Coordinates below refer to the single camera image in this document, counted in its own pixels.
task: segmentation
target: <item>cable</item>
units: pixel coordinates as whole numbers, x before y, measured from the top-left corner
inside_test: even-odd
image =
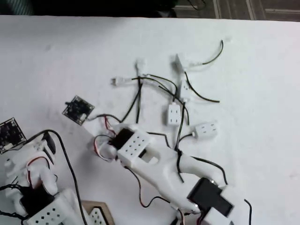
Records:
[[[178,148],[178,145],[179,145],[179,139],[180,139],[180,134],[181,134],[181,130],[182,130],[182,126],[183,126],[183,119],[184,119],[184,109],[185,109],[185,102],[183,103],[183,108],[182,108],[182,114],[181,114],[181,122],[180,122],[180,126],[179,126],[179,130],[178,130],[178,134],[177,134],[177,141],[176,141],[176,145],[175,145],[175,151],[177,151],[177,162],[176,162],[176,167],[177,167],[177,174],[181,180],[182,183],[184,183],[184,180],[181,176],[181,171],[180,171],[180,159],[181,159],[181,156],[182,156],[182,151],[179,150]]]
[[[140,79],[138,79],[138,86],[139,86],[139,92],[140,92],[140,94],[139,94],[139,97],[138,97],[135,123],[139,123],[140,111],[141,111],[141,104],[142,104],[142,86],[143,86],[143,84],[141,83]]]
[[[178,209],[178,211],[179,211],[180,216],[181,216],[181,223],[180,223],[180,225],[185,225],[186,222],[185,222],[184,214],[183,214],[183,212],[180,209]]]
[[[251,220],[252,220],[252,205],[250,204],[250,202],[248,202],[247,199],[244,199],[245,203],[247,203],[249,205],[249,225],[251,225]]]
[[[71,171],[71,174],[72,174],[72,177],[73,177],[73,181],[74,181],[74,185],[75,185],[75,190],[76,190],[76,195],[77,195],[78,204],[79,204],[79,209],[80,209],[80,213],[81,213],[81,216],[82,216],[84,225],[88,225],[88,223],[86,222],[84,213],[83,213],[83,206],[82,206],[82,204],[81,204],[81,199],[80,199],[80,194],[79,194],[79,190],[78,190],[77,179],[76,179],[74,170],[73,170],[73,168],[72,168],[72,165],[71,165],[71,163],[70,163],[69,157],[68,157],[68,155],[67,155],[67,151],[66,151],[66,148],[65,148],[65,145],[64,145],[64,143],[63,143],[63,141],[62,141],[61,136],[60,136],[56,131],[47,129],[47,130],[41,131],[41,132],[37,133],[36,135],[32,136],[30,139],[28,139],[28,140],[26,141],[26,143],[31,142],[32,140],[34,140],[35,138],[37,138],[37,137],[40,136],[41,134],[44,134],[44,133],[47,133],[47,132],[48,132],[48,133],[53,133],[53,134],[55,134],[55,135],[57,136],[59,142],[60,142],[62,151],[63,151],[63,153],[64,153],[64,155],[65,155],[65,158],[66,158],[68,167],[69,167],[69,169],[70,169],[70,171]]]
[[[166,135],[166,134],[162,134],[162,133],[154,133],[154,132],[147,132],[147,133],[150,134],[150,135],[160,135],[160,136],[164,136],[164,137],[165,137],[165,143],[166,143],[166,145],[167,145],[169,148],[171,148],[170,145],[169,145],[168,138],[167,138],[167,135]]]
[[[198,158],[198,157],[194,157],[192,156],[194,159],[198,160],[198,161],[201,161],[201,162],[204,162],[204,163],[208,163],[208,164],[211,164],[215,167],[217,167],[218,169],[220,169],[222,171],[222,174],[223,174],[223,178],[224,178],[224,182],[226,185],[228,185],[228,182],[227,182],[227,178],[226,178],[226,174],[225,174],[225,170],[218,164],[214,163],[214,162],[211,162],[209,160],[206,160],[204,158]]]
[[[139,91],[137,92],[137,94],[136,94],[136,96],[135,96],[135,98],[134,98],[134,100],[133,100],[131,106],[129,107],[127,113],[125,114],[125,116],[123,117],[123,119],[120,121],[120,123],[124,122],[124,120],[125,120],[125,119],[127,118],[127,116],[130,114],[130,112],[131,112],[133,106],[135,105],[135,102],[136,102],[137,98],[139,97],[141,91],[142,91],[142,88],[139,88]]]
[[[148,205],[144,205],[143,202],[142,202],[142,186],[141,186],[141,182],[140,182],[140,179],[137,177],[137,175],[131,170],[129,169],[127,166],[124,167],[125,169],[128,169],[134,176],[135,178],[137,179],[137,182],[139,183],[139,200],[140,200],[140,204],[144,207],[144,208],[148,208],[151,203],[153,202],[154,199],[161,199],[167,203],[170,203],[168,200],[160,197],[160,196],[155,196],[154,198],[151,199],[151,201],[149,202]]]
[[[219,54],[215,58],[213,58],[212,60],[202,63],[202,65],[207,65],[207,64],[213,62],[214,60],[216,60],[220,56],[220,54],[222,53],[223,48],[224,48],[224,43],[223,43],[223,40],[221,40],[221,50],[220,50]]]
[[[175,99],[176,99],[177,101],[179,101],[180,104],[182,104],[182,108],[184,107],[184,108],[185,108],[185,111],[187,112],[187,124],[189,125],[189,113],[188,113],[188,109],[186,108],[186,106],[183,106],[183,102],[182,102],[179,98],[177,98],[177,97],[176,97],[172,92],[170,92],[169,90],[164,89],[164,88],[161,87],[161,86],[159,86],[159,88],[161,88],[162,90],[164,90],[164,91],[167,92],[168,94],[174,96]]]
[[[181,138],[179,139],[178,144],[182,141],[182,139],[184,139],[184,138],[186,138],[186,137],[191,137],[191,136],[193,136],[193,133],[190,133],[190,134],[188,134],[188,135],[184,135],[183,137],[181,137]]]
[[[215,102],[215,103],[219,103],[219,102],[220,102],[220,101],[211,100],[211,99],[209,99],[209,98],[205,98],[205,97],[201,96],[201,95],[193,88],[193,86],[192,86],[191,83],[189,82],[187,73],[186,73],[186,72],[184,72],[184,73],[186,74],[187,83],[188,83],[189,87],[192,89],[192,91],[193,91],[198,97],[200,97],[200,98],[202,98],[202,99],[204,99],[204,100],[206,100],[206,101],[209,101],[209,102]]]
[[[162,80],[165,80],[165,81],[168,81],[168,82],[170,82],[171,84],[173,84],[174,85],[174,87],[175,87],[175,94],[174,94],[174,96],[173,96],[173,102],[175,101],[175,97],[177,96],[177,94],[178,94],[178,87],[177,87],[177,85],[173,82],[173,81],[171,81],[171,80],[169,80],[169,79],[166,79],[166,78],[164,78],[164,77],[161,77],[161,76],[156,76],[156,75],[153,75],[153,74],[147,74],[147,75],[149,75],[149,76],[153,76],[153,77],[156,77],[156,78],[159,78],[159,79],[162,79]]]
[[[203,2],[203,4],[204,4],[204,6],[202,8],[196,8],[190,0],[187,0],[187,1],[194,8],[194,10],[200,11],[200,10],[203,10],[203,9],[206,8],[206,2],[205,2],[205,0],[201,0]]]
[[[116,121],[118,121],[119,123],[121,123],[121,120],[120,120],[120,119],[118,119],[116,116],[111,115],[111,114],[100,114],[100,115],[95,116],[94,118],[87,119],[87,120],[88,120],[88,121],[92,121],[92,120],[94,120],[94,119],[96,119],[96,118],[105,117],[105,116],[112,117],[112,118],[114,118]]]
[[[105,158],[104,156],[102,156],[102,155],[100,154],[100,152],[98,152],[97,138],[98,138],[98,137],[101,137],[101,136],[109,137],[110,139],[112,139],[112,137],[110,137],[110,136],[108,136],[108,135],[97,135],[97,136],[94,138],[94,152],[97,154],[97,156],[99,156],[100,158],[102,158],[104,161],[106,161],[106,162],[111,162],[113,159],[111,159],[111,158]]]

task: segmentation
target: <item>white bracket with holes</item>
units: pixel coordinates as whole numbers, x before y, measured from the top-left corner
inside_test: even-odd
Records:
[[[90,213],[90,219],[93,225],[107,225],[99,208],[94,208]]]
[[[148,133],[140,130],[135,131],[122,148],[118,150],[118,158],[123,165],[131,167],[150,141],[151,136]]]
[[[83,225],[83,219],[79,212],[77,199],[74,199],[74,193],[67,189],[59,193],[55,200],[47,205],[36,215],[25,221],[25,225]],[[92,221],[85,212],[85,218],[88,225],[92,225]]]

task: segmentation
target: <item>wire connector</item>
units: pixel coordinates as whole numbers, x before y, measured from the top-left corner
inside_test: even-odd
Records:
[[[125,77],[115,77],[112,79],[112,85],[114,86],[120,86],[120,85],[123,85],[123,84],[126,84],[128,82],[132,81],[131,78],[125,78]]]
[[[192,61],[188,59],[183,53],[176,54],[175,63],[180,73],[184,73],[184,71],[191,67],[203,65],[202,62]]]

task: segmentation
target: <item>red wire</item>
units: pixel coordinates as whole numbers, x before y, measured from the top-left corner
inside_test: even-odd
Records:
[[[46,157],[44,157],[44,156],[39,156],[39,157],[36,157],[36,158],[34,158],[33,160],[31,160],[31,161],[27,164],[27,166],[26,166],[26,167],[27,167],[27,178],[28,178],[30,187],[32,187],[32,182],[31,182],[30,171],[28,170],[28,166],[29,166],[30,164],[32,164],[34,161],[38,160],[39,158],[44,158],[44,159],[47,161],[48,168],[50,169],[50,163],[49,163],[48,159],[47,159]]]

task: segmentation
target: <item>white connector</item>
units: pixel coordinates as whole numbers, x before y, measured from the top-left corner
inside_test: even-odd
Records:
[[[120,85],[123,85],[123,84],[126,84],[128,82],[131,82],[132,79],[131,78],[125,78],[125,77],[115,77],[112,79],[112,85],[114,86],[120,86]]]
[[[146,73],[147,61],[145,58],[138,58],[135,63],[135,67],[137,69],[137,75],[142,76]]]
[[[182,101],[187,102],[191,99],[191,91],[186,80],[182,80],[180,84],[179,97]]]
[[[191,67],[197,67],[197,66],[203,65],[202,62],[192,61],[192,60],[188,59],[186,57],[186,55],[183,53],[176,54],[175,63],[176,63],[176,66],[177,66],[179,72],[181,72],[181,73],[184,73],[184,71],[186,71],[187,69],[189,69]]]
[[[215,122],[201,123],[195,126],[195,134],[197,139],[210,139],[218,134]]]
[[[180,119],[181,119],[180,106],[173,102],[168,107],[167,125],[178,126],[180,124]]]

